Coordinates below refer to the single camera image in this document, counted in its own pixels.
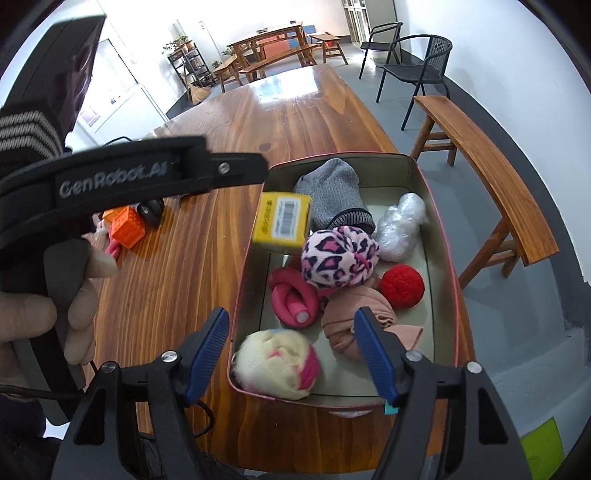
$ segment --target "teal tag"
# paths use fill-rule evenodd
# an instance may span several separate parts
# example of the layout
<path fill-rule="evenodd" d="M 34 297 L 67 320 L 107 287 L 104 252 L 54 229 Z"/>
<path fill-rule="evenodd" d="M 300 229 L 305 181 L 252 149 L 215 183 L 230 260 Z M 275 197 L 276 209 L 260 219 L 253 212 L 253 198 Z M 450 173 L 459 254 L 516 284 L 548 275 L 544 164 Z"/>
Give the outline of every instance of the teal tag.
<path fill-rule="evenodd" d="M 384 404 L 384 414 L 385 415 L 396 415 L 398 413 L 399 408 L 398 407 L 393 407 L 392 405 L 390 405 L 388 403 L 388 400 L 386 400 L 386 403 Z"/>

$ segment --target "white plastic bag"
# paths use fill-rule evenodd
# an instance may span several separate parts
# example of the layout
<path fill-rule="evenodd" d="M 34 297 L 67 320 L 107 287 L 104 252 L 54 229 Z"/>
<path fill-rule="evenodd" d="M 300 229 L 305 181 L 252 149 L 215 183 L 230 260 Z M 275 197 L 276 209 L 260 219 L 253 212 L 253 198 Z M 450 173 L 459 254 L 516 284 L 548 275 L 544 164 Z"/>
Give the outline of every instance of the white plastic bag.
<path fill-rule="evenodd" d="M 386 262 L 402 262 L 413 253 L 418 231 L 425 221 L 425 203 L 415 193 L 405 193 L 380 218 L 374 233 L 379 257 Z"/>

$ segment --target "orange cube toy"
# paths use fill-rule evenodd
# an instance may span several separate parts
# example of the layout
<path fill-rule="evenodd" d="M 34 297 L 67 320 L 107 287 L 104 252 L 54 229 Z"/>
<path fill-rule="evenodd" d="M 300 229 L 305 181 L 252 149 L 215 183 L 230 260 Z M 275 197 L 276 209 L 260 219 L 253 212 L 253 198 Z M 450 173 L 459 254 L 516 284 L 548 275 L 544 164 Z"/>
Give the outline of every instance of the orange cube toy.
<path fill-rule="evenodd" d="M 111 225 L 111 238 L 125 248 L 132 248 L 145 234 L 144 219 L 130 206 L 124 207 Z"/>
<path fill-rule="evenodd" d="M 106 220 L 111 225 L 113 225 L 113 221 L 115 220 L 115 217 L 117 215 L 119 215 L 121 212 L 123 212 L 124 209 L 125 209 L 125 207 L 117 207 L 117 208 L 111 208 L 109 210 L 105 210 L 103 212 L 103 220 Z"/>

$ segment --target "pink leopard print hat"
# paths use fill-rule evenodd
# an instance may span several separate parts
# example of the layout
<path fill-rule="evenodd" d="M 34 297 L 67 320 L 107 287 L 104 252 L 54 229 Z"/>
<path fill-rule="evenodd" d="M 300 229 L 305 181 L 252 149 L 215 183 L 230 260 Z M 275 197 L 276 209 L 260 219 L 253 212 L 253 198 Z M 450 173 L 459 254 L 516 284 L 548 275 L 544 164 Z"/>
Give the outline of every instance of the pink leopard print hat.
<path fill-rule="evenodd" d="M 319 230 L 304 245 L 302 276 L 318 288 L 361 285 L 373 273 L 378 251 L 379 245 L 361 228 Z"/>

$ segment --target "metal screw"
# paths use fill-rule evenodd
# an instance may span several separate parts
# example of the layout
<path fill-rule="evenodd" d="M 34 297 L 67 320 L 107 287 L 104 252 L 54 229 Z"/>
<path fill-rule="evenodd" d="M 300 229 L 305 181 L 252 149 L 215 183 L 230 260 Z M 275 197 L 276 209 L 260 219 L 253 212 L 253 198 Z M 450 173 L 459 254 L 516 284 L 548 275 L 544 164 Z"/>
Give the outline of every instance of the metal screw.
<path fill-rule="evenodd" d="M 225 175 L 230 171 L 230 164 L 225 161 L 224 163 L 220 163 L 220 166 L 217 168 L 217 171 L 222 175 Z"/>
<path fill-rule="evenodd" d="M 115 362 L 105 362 L 100 367 L 100 369 L 106 374 L 110 374 L 115 370 L 115 368 L 117 368 L 117 364 Z"/>
<path fill-rule="evenodd" d="M 160 358 L 164 363 L 169 364 L 174 362 L 178 358 L 178 353 L 174 350 L 167 350 L 162 354 Z"/>
<path fill-rule="evenodd" d="M 421 361 L 421 359 L 423 358 L 423 354 L 421 352 L 419 352 L 418 350 L 409 350 L 406 353 L 406 357 L 411 362 L 418 362 L 418 361 Z"/>
<path fill-rule="evenodd" d="M 479 374 L 482 372 L 482 365 L 478 362 L 468 362 L 466 368 L 473 374 Z"/>

